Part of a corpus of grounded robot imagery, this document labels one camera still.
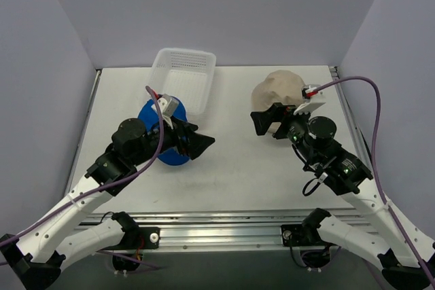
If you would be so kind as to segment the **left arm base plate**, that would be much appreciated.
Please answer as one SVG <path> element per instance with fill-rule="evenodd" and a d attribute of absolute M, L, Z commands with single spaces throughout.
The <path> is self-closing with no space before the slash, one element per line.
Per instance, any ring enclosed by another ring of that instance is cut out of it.
<path fill-rule="evenodd" d="M 139 228 L 139 235 L 133 240 L 129 246 L 134 250 L 154 250 L 160 244 L 160 228 L 156 226 L 147 226 Z"/>

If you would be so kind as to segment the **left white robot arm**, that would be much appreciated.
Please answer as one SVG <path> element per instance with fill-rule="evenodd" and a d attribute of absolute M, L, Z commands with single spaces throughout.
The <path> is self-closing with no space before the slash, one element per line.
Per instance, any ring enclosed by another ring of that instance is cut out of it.
<path fill-rule="evenodd" d="M 73 230 L 136 179 L 139 165 L 171 148 L 191 160 L 199 157 L 215 139 L 197 130 L 177 118 L 153 130 L 138 118 L 124 120 L 105 152 L 55 207 L 28 232 L 1 237 L 1 253 L 24 288 L 47 289 L 71 264 L 101 249 L 135 247 L 140 228 L 125 212 L 77 234 Z"/>

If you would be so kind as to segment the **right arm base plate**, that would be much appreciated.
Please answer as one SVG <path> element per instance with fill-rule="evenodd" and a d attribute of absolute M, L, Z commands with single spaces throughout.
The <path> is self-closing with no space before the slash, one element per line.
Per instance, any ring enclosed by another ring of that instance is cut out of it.
<path fill-rule="evenodd" d="M 301 224 L 281 225 L 281 240 L 285 247 L 330 247 L 333 242 L 323 241 L 318 234 L 305 229 Z"/>

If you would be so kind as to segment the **beige bucket hat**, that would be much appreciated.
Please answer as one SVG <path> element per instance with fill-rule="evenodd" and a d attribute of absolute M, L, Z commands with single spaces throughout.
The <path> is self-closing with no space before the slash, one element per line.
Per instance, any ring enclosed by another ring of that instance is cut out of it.
<path fill-rule="evenodd" d="M 304 86 L 303 79 L 292 71 L 273 71 L 252 91 L 251 110 L 267 111 L 274 103 L 298 107 L 304 103 Z"/>

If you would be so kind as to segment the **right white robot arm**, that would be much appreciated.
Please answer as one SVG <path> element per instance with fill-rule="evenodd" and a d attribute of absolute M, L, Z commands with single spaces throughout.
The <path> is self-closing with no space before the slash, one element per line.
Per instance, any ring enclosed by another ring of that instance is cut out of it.
<path fill-rule="evenodd" d="M 349 225 L 324 209 L 302 221 L 309 244 L 335 244 L 371 263 L 394 289 L 425 289 L 434 281 L 434 239 L 420 232 L 377 188 L 370 169 L 335 140 L 336 124 L 328 117 L 298 113 L 294 106 L 273 104 L 250 114 L 256 134 L 279 125 L 275 139 L 289 139 L 303 169 L 349 203 L 377 234 Z"/>

